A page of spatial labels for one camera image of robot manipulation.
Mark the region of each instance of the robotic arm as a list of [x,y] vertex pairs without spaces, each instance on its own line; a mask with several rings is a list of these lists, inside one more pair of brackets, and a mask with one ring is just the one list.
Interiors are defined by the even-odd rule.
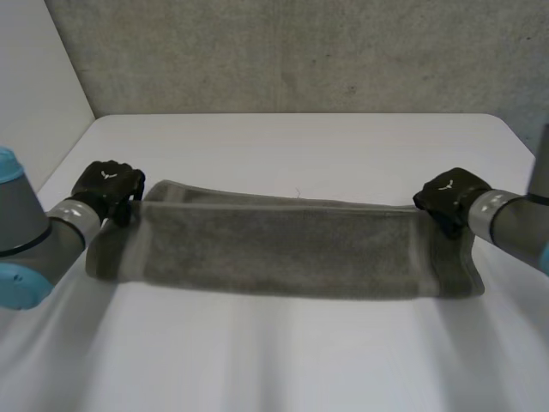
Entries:
[[47,214],[14,154],[0,148],[0,306],[37,306],[99,233],[104,219],[130,222],[145,175],[127,164],[94,162],[71,196]]
[[492,189],[459,168],[426,183],[413,197],[447,236],[474,234],[549,275],[549,125],[541,138],[528,193]]

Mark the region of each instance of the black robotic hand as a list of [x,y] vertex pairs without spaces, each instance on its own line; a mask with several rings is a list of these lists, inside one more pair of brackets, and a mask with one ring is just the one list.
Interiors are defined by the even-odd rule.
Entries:
[[71,199],[92,207],[100,220],[113,219],[120,227],[130,223],[129,200],[141,200],[145,174],[126,163],[95,161],[75,184]]
[[457,238],[468,225],[474,201],[492,188],[481,178],[456,167],[425,183],[413,197],[416,207],[425,210],[449,238]]

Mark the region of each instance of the black band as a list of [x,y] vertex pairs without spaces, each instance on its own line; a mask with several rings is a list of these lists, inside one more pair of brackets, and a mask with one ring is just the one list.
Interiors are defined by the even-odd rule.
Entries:
[[544,206],[549,206],[549,197],[534,195],[532,193],[528,193],[526,195],[526,198],[533,203],[537,204],[543,204]]
[[48,228],[43,232],[38,238],[31,240],[25,245],[14,247],[7,251],[0,251],[0,258],[6,258],[7,256],[13,256],[22,251],[28,251],[29,249],[35,247],[36,245],[42,243],[48,236],[51,234],[51,223],[48,222]]
[[50,219],[52,219],[53,221],[58,221],[60,223],[63,223],[64,225],[67,225],[68,227],[70,227],[72,230],[74,230],[76,232],[76,234],[78,235],[78,237],[80,238],[80,241],[82,242],[82,250],[86,249],[86,239],[84,238],[84,235],[82,234],[82,232],[78,229],[78,227],[76,227],[75,225],[73,225],[72,223],[70,223],[69,221],[64,221],[63,219],[61,219],[60,217],[51,217]]

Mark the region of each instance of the table surface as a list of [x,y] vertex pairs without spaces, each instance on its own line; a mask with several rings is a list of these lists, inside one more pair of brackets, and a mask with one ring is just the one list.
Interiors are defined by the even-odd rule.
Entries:
[[[223,191],[410,204],[464,167],[523,193],[534,157],[461,114],[110,116],[39,194],[91,161]],[[332,301],[111,285],[83,258],[40,307],[0,312],[0,403],[43,411],[549,409],[549,280],[477,239],[470,300]]]

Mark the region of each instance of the gray towel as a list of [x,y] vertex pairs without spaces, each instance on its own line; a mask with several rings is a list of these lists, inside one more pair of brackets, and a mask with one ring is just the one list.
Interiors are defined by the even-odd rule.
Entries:
[[243,195],[163,181],[107,224],[87,272],[247,294],[393,300],[484,293],[469,231],[447,239],[413,206]]

